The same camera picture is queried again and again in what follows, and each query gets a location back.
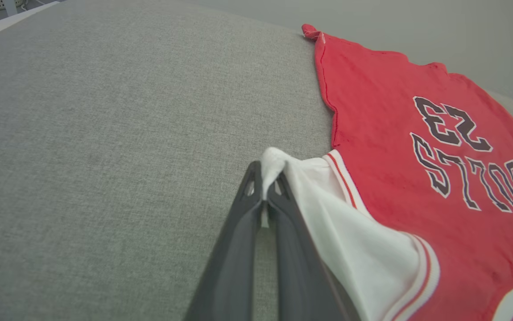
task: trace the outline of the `gray fabric surface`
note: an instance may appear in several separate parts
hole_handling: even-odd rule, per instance
[[[158,0],[0,32],[0,320],[178,320],[248,164],[330,150],[314,45]],[[273,234],[257,320],[276,319]]]

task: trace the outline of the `red fabric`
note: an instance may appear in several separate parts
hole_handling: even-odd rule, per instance
[[[512,116],[473,81],[449,74],[440,63],[418,66],[401,53],[372,51],[310,25],[302,29],[316,40],[322,98],[334,111],[332,146],[342,155],[365,206],[380,223],[421,236],[438,257],[439,284],[411,320],[491,320],[502,297],[513,289],[513,205],[486,168],[484,182],[509,211],[495,205],[479,167],[473,173],[468,158],[485,167],[498,165],[513,189],[513,171],[505,167],[513,160]],[[458,138],[459,145],[446,144],[432,134],[417,108],[416,101],[422,100],[415,97],[438,106],[439,112],[423,109],[430,117],[440,117],[444,124],[436,129],[440,134],[454,132],[451,138]],[[445,105],[466,112],[476,127],[467,132],[464,126],[470,122],[466,122],[458,131],[464,120],[451,116]],[[432,151],[434,159],[416,145],[424,159],[448,176],[447,196],[432,187],[428,171],[436,177],[441,177],[440,172],[418,161],[412,133]],[[487,143],[480,144],[480,138]],[[469,199],[480,210],[464,200],[463,170],[456,163],[441,163],[435,148],[462,159]],[[513,201],[503,175],[497,171],[493,175]]]

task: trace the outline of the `basketball jersey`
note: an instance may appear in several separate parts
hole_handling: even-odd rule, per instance
[[[285,173],[316,249],[362,321],[389,321],[399,311],[411,315],[437,284],[438,278],[431,278],[426,295],[412,300],[426,279],[427,258],[436,266],[436,257],[416,236],[352,207],[331,156],[338,155],[298,160],[268,148],[261,157],[263,192]]]
[[[424,250],[425,275],[385,319],[513,320],[512,116],[440,63],[302,29],[346,200]]]

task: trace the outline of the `white fabric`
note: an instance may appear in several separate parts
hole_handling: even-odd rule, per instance
[[[403,319],[415,312],[418,307],[410,304],[419,300],[410,293],[421,293],[419,283],[428,275],[422,271],[427,265],[421,258],[424,243],[349,205],[326,159],[298,160],[269,148],[261,164],[263,195],[284,171],[322,260],[342,283],[363,321],[381,321],[389,315]]]

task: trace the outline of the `white wall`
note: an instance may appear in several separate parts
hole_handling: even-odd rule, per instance
[[[513,0],[189,0],[297,30],[302,24],[414,63],[444,63],[513,98]]]

